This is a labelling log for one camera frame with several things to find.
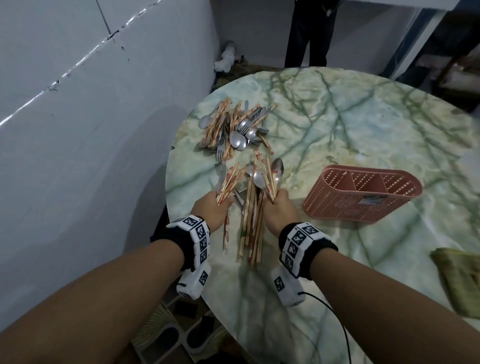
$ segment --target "perforated basket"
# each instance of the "perforated basket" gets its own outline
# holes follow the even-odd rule
[[[303,203],[311,218],[377,222],[423,191],[403,170],[341,166],[324,168]]]

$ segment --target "green cloth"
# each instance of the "green cloth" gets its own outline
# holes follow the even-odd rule
[[[480,255],[439,248],[431,252],[430,257],[447,286],[455,311],[480,319]]]

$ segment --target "hand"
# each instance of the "hand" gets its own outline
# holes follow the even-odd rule
[[[204,219],[210,233],[223,225],[228,208],[233,204],[234,198],[226,198],[220,205],[216,203],[216,192],[210,191],[202,198],[195,201],[190,212],[192,215]]]
[[[268,199],[264,200],[264,222],[267,229],[277,238],[288,224],[299,222],[297,209],[288,198],[287,190],[278,190],[273,204]]]

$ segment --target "marble-patterned table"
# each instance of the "marble-patterned table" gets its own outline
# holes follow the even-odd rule
[[[188,215],[218,181],[215,156],[195,150],[203,134],[197,122],[226,96],[234,103],[279,104],[267,119],[268,140],[284,161],[282,187],[303,220],[332,236],[343,254],[450,308],[429,252],[453,247],[480,253],[478,186],[457,165],[479,140],[468,115],[417,89],[355,71],[306,68],[243,77],[207,96],[179,128],[167,166],[171,220]],[[227,166],[250,157],[248,149],[236,151]],[[332,163],[406,170],[419,178],[424,193],[373,225],[311,220],[302,201]],[[222,229],[212,235],[213,269],[203,293],[225,328],[260,363],[347,363],[345,337],[332,313],[312,298],[288,309],[280,304],[269,280],[278,264],[274,237],[265,234],[262,264],[251,269],[235,262],[236,204],[230,221],[226,252]],[[323,298],[314,283],[301,282]],[[351,337],[350,347],[354,363],[369,362]]]

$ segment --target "forearm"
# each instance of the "forearm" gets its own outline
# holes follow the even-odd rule
[[[480,333],[408,286],[323,249],[310,274],[341,322],[378,363],[474,363]]]
[[[148,319],[183,265],[160,240],[85,274],[0,334],[8,363],[109,363]]]

